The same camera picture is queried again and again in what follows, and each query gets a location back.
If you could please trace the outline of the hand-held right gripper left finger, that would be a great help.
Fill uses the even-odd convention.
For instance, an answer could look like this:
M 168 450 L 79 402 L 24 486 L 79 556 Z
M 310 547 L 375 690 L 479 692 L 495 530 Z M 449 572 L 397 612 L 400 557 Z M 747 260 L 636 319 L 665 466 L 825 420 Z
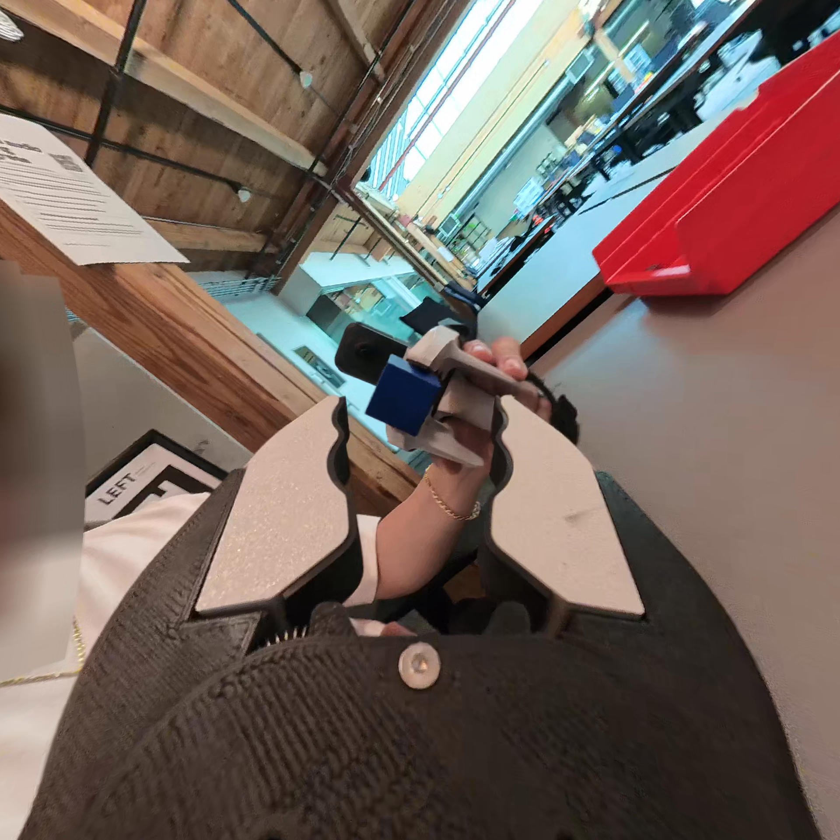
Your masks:
M 345 602 L 364 572 L 349 492 L 347 404 L 327 396 L 248 462 L 196 599 L 218 617 L 279 607 L 308 618 Z

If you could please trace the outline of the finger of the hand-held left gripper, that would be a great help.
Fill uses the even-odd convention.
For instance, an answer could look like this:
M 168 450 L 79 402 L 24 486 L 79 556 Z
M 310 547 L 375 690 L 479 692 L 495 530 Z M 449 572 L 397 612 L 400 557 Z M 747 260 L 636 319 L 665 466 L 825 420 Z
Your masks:
M 425 416 L 413 434 L 387 425 L 387 440 L 405 451 L 421 450 L 467 468 L 481 468 L 485 464 L 481 456 L 461 444 L 456 439 L 453 429 L 433 413 Z
M 445 326 L 429 330 L 419 341 L 404 354 L 404 361 L 423 373 L 435 375 L 439 379 L 462 372 L 458 362 L 458 353 L 463 349 L 461 335 Z

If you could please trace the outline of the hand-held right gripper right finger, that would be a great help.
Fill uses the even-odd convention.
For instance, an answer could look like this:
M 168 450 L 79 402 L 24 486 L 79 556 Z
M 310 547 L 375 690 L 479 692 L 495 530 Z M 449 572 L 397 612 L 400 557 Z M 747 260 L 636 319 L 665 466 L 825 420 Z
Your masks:
M 575 614 L 639 622 L 645 606 L 590 461 L 513 396 L 497 400 L 487 551 L 558 636 Z

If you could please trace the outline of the small dark blue object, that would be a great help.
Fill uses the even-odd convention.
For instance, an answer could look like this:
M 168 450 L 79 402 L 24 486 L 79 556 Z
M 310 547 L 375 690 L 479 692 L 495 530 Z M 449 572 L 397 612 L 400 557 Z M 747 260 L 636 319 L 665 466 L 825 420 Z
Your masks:
M 439 377 L 391 354 L 365 409 L 367 416 L 415 437 L 443 394 Z

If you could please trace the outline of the red plastic bin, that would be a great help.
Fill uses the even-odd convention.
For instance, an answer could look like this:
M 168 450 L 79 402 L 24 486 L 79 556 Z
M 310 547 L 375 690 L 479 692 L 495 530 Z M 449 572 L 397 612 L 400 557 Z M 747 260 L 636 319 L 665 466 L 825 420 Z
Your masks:
M 839 34 L 732 111 L 594 247 L 605 287 L 724 297 L 839 200 Z

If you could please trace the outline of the person's left hand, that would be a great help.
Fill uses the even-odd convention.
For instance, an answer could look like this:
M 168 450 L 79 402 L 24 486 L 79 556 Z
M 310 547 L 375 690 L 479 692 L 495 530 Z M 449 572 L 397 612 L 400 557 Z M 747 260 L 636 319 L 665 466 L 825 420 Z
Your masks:
M 464 350 L 509 375 L 518 382 L 526 382 L 529 368 L 525 364 L 519 343 L 512 338 L 501 338 L 492 345 L 479 340 L 469 341 Z M 466 516 L 472 510 L 480 489 L 489 476 L 495 445 L 491 432 L 475 427 L 456 416 L 447 416 L 444 424 L 452 429 L 455 439 L 482 458 L 482 466 L 471 468 L 444 458 L 435 457 L 427 472 L 431 487 L 446 505 Z

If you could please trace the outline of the black office chair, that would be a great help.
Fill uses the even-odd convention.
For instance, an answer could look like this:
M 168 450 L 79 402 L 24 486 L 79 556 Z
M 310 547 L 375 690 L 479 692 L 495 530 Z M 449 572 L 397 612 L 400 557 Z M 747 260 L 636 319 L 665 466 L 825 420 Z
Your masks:
M 407 314 L 400 316 L 400 322 L 419 336 L 424 336 L 437 326 L 449 327 L 464 340 L 476 337 L 476 319 L 460 315 L 449 305 L 426 297 L 421 304 Z

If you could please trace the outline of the black-framed marker poster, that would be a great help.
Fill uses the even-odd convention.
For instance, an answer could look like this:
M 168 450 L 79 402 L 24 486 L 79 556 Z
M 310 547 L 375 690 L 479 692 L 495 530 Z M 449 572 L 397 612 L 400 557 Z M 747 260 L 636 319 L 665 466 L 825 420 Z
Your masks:
M 152 429 L 89 480 L 85 527 L 96 528 L 162 499 L 211 492 L 227 474 Z

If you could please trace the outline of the white wood-edged table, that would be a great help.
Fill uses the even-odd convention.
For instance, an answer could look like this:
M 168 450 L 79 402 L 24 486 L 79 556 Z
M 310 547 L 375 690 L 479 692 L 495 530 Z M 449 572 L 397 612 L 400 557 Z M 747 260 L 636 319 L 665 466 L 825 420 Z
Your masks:
M 482 309 L 479 340 L 512 338 L 527 358 L 540 356 L 605 291 L 594 248 L 736 107 L 719 112 L 611 181 L 597 181 L 583 207 Z

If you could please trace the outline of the person's white shirt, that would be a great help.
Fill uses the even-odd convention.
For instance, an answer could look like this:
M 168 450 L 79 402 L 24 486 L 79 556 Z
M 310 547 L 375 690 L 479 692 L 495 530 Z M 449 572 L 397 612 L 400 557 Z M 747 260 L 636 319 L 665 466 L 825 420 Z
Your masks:
M 87 532 L 78 682 L 2 689 L 2 838 L 265 838 L 305 833 L 263 767 L 241 685 L 189 700 L 253 621 L 188 626 L 227 488 L 153 503 Z M 25 824 L 30 809 L 32 820 Z

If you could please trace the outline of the wooden pillar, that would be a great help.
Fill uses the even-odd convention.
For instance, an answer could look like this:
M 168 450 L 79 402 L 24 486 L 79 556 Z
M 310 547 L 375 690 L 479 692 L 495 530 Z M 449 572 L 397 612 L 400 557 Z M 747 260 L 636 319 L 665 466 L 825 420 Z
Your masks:
M 76 266 L 6 203 L 1 250 L 250 452 L 327 396 L 173 264 Z

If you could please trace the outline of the white paper sheet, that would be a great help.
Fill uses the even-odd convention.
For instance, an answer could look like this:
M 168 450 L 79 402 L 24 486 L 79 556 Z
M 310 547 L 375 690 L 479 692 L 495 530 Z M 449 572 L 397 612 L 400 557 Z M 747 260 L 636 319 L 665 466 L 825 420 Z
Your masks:
M 1 197 L 77 266 L 187 264 L 46 128 L 1 117 Z

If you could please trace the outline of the small framed wall picture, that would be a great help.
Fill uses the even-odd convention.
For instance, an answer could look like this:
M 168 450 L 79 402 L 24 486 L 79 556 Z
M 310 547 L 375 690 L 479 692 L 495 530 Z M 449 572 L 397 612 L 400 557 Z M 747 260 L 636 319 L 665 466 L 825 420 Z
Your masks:
M 335 391 L 340 391 L 344 386 L 346 380 L 341 373 L 308 346 L 299 346 L 294 350 L 294 353 L 315 372 L 322 383 L 329 385 Z

